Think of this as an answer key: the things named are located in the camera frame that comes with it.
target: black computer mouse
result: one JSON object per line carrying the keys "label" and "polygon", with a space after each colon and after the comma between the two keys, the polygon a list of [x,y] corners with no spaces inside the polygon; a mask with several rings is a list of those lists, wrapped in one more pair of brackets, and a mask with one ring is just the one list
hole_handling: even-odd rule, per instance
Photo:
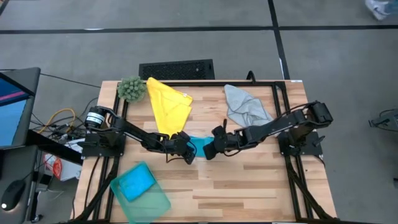
{"label": "black computer mouse", "polygon": [[13,181],[3,193],[1,198],[1,208],[5,211],[10,211],[17,206],[21,195],[25,189],[24,180]]}

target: yellow cloth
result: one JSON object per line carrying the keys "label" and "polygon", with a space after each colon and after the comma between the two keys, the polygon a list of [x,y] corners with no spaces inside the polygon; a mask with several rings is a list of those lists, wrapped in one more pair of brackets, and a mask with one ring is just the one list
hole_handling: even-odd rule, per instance
{"label": "yellow cloth", "polygon": [[171,137],[182,131],[191,113],[192,97],[154,78],[148,78],[147,88],[159,132]]}

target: yellow cable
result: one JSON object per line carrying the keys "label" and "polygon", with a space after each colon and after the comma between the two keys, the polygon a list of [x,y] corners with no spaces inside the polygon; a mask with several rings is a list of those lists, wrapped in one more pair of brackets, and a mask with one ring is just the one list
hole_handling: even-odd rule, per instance
{"label": "yellow cable", "polygon": [[70,112],[72,112],[72,114],[73,114],[73,120],[70,122],[69,128],[67,129],[67,132],[70,131],[70,128],[72,127],[73,123],[75,122],[76,114],[75,114],[75,111],[74,111],[73,109],[71,109],[71,108],[65,108],[65,109],[62,109],[62,110],[59,110],[59,111],[55,112],[55,113],[51,116],[51,118],[49,119],[49,121],[47,122],[47,124],[45,124],[45,126],[44,126],[38,133],[41,134],[41,133],[49,126],[49,124],[50,124],[51,121],[54,119],[54,117],[56,117],[56,115],[58,115],[59,113],[64,112],[64,111],[70,111]]}

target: gray cloth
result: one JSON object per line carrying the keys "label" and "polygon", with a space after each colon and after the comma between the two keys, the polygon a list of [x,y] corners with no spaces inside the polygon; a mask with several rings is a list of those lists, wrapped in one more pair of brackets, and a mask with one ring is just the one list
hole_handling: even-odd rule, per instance
{"label": "gray cloth", "polygon": [[270,114],[262,106],[261,100],[235,86],[224,86],[227,116],[242,127],[263,125],[272,121]]}

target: desk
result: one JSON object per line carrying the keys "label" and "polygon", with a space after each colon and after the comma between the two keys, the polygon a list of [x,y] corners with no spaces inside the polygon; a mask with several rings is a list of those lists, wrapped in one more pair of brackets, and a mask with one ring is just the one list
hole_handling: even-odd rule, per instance
{"label": "desk", "polygon": [[[113,107],[117,84],[116,81],[103,82],[98,105]],[[302,82],[286,81],[285,85],[290,107],[307,102]],[[222,125],[227,112],[223,87],[173,88],[193,97],[192,111],[184,128],[186,133],[192,136],[211,136],[211,130]],[[262,100],[266,110],[271,116],[276,117],[270,87],[240,88]],[[122,113],[122,104],[121,100],[118,114]],[[147,132],[157,132],[148,96],[142,102],[129,105],[127,120]],[[240,126],[233,121],[228,121],[227,131],[238,128]],[[88,180],[95,160],[96,158],[89,158],[83,163],[75,197],[76,214],[80,214],[83,210]],[[313,156],[302,156],[302,160],[309,191],[325,211],[335,217],[336,212],[323,164]],[[88,201],[98,189],[102,161],[99,160],[95,169]],[[156,222],[295,221],[285,161],[279,153],[277,139],[273,136],[258,147],[243,151],[234,157],[218,154],[212,161],[196,158],[190,166],[180,160],[166,164],[164,154],[148,152],[137,141],[127,138],[124,155],[120,159],[119,174],[135,166],[139,161],[147,162],[172,204],[171,209]],[[305,217],[299,190],[298,197],[302,216]],[[108,192],[105,192],[100,218],[104,217],[107,198]],[[114,198],[110,222],[126,221],[118,201]]]}

